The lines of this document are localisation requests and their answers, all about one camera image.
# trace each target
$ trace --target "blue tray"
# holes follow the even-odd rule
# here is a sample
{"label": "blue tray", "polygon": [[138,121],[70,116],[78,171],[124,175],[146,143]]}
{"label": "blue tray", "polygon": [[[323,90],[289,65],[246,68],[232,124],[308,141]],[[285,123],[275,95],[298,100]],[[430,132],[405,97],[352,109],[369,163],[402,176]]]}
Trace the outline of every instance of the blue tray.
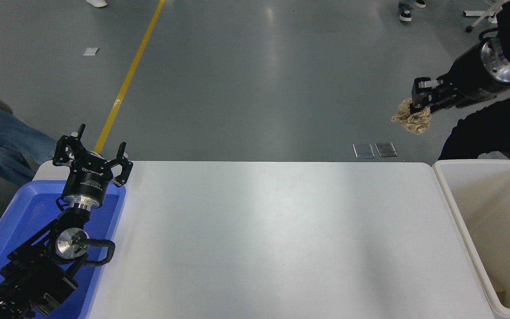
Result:
{"label": "blue tray", "polygon": [[[64,184],[64,181],[36,180],[17,191],[0,220],[0,269],[8,263],[7,255],[10,252],[58,216],[60,211],[54,201],[62,194]],[[124,198],[125,188],[117,188],[110,183],[103,206],[92,210],[91,220],[84,226],[91,238],[112,238]],[[89,260],[101,260],[106,252],[106,248],[91,247]],[[100,272],[101,267],[82,267],[74,276],[79,287],[47,318],[85,318]],[[35,318],[43,317],[36,312]]]}

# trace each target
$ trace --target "yellow floor line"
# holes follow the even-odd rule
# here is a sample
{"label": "yellow floor line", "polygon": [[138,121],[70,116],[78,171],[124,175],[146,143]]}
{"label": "yellow floor line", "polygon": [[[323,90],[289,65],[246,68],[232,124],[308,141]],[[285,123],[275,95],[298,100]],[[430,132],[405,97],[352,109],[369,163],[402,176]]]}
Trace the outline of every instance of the yellow floor line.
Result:
{"label": "yellow floor line", "polygon": [[147,47],[148,39],[150,38],[152,30],[155,27],[158,15],[160,14],[160,10],[162,9],[163,5],[164,5],[164,0],[159,0],[158,6],[156,7],[156,10],[155,10],[155,14],[152,16],[151,22],[149,23],[149,26],[147,28],[147,32],[145,32],[145,35],[143,36],[143,40],[141,41],[139,49],[137,49],[137,53],[135,54],[135,57],[133,58],[133,62],[131,63],[131,66],[129,67],[129,71],[127,71],[127,75],[125,75],[125,79],[123,81],[123,84],[121,85],[121,89],[119,90],[119,93],[117,93],[117,97],[115,99],[115,102],[113,103],[112,110],[109,112],[108,119],[105,121],[104,128],[101,130],[100,137],[99,137],[99,139],[97,139],[96,146],[93,148],[94,152],[101,153],[101,150],[104,148],[105,140],[107,139],[107,137],[109,135],[109,131],[111,130],[112,125],[113,125],[113,121],[115,121],[115,117],[117,116],[117,112],[119,111],[119,108],[121,107],[121,103],[123,102],[125,93],[127,93],[127,89],[129,88],[131,80],[133,79],[135,70],[137,69],[137,66],[139,65],[141,56],[143,56],[143,51],[145,51],[145,48]]}

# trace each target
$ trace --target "black clothing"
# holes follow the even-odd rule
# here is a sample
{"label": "black clothing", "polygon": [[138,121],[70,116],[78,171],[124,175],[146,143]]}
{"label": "black clothing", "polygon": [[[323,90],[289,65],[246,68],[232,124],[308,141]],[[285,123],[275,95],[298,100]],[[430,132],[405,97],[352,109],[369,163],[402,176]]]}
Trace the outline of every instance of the black clothing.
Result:
{"label": "black clothing", "polygon": [[510,98],[459,120],[438,159],[477,158],[493,151],[510,153]]}

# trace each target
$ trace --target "person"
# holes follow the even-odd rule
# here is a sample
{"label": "person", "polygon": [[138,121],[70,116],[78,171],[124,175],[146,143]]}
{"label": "person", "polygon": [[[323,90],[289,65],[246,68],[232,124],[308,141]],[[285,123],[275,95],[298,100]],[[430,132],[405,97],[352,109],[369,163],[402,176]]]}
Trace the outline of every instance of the person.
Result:
{"label": "person", "polygon": [[459,120],[438,159],[478,158],[493,151],[510,153],[510,98]]}
{"label": "person", "polygon": [[105,2],[105,0],[85,0],[85,1],[96,8],[103,8],[108,5],[108,3]]}
{"label": "person", "polygon": [[56,141],[0,109],[0,176],[23,186],[35,176],[23,154],[37,164],[54,155]]}
{"label": "person", "polygon": [[399,0],[398,3],[398,12],[399,12],[399,20],[404,22],[410,22],[413,18],[411,15],[412,6],[411,3],[414,2],[414,5],[419,8],[426,8],[425,0]]}

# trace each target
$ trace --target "metal floor plate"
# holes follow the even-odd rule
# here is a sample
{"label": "metal floor plate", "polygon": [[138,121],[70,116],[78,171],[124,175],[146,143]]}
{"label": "metal floor plate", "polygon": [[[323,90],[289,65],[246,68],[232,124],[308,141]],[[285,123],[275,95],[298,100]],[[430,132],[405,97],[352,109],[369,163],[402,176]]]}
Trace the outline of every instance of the metal floor plate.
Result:
{"label": "metal floor plate", "polygon": [[354,152],[357,158],[375,158],[371,144],[354,144]]}
{"label": "metal floor plate", "polygon": [[384,142],[384,143],[375,143],[375,147],[377,148],[377,152],[379,153],[379,157],[395,157],[398,156],[393,143]]}

